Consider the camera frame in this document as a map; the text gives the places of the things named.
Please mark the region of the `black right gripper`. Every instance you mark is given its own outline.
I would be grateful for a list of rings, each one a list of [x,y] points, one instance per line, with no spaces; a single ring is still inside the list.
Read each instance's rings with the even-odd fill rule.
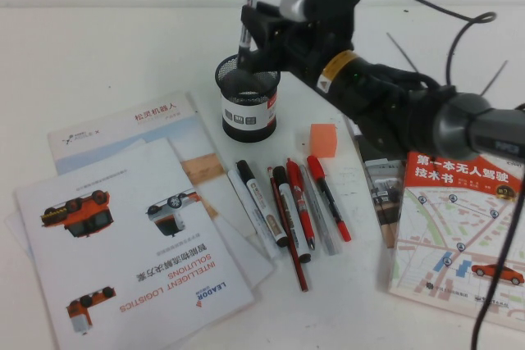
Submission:
[[[350,2],[337,7],[333,16],[293,22],[270,3],[244,5],[237,66],[249,73],[287,71],[314,86],[330,59],[354,48],[355,7]],[[252,42],[258,50],[249,50]]]

